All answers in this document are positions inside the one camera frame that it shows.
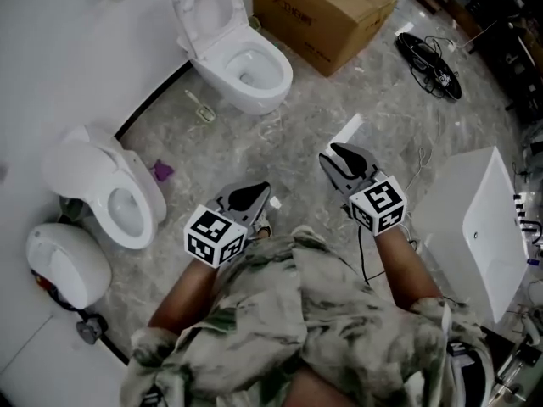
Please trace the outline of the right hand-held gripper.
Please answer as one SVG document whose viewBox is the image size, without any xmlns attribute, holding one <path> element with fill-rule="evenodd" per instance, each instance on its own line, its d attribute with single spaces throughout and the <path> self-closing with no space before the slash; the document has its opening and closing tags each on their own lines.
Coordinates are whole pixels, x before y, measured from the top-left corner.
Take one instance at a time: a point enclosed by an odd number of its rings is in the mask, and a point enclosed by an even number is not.
<svg viewBox="0 0 543 407">
<path fill-rule="evenodd" d="M 398 226 L 405 218 L 407 200 L 395 177 L 387 175 L 364 148 L 335 143 L 334 152 L 348 172 L 324 153 L 319 154 L 319 164 L 339 192 L 346 214 L 375 237 Z"/>
</svg>

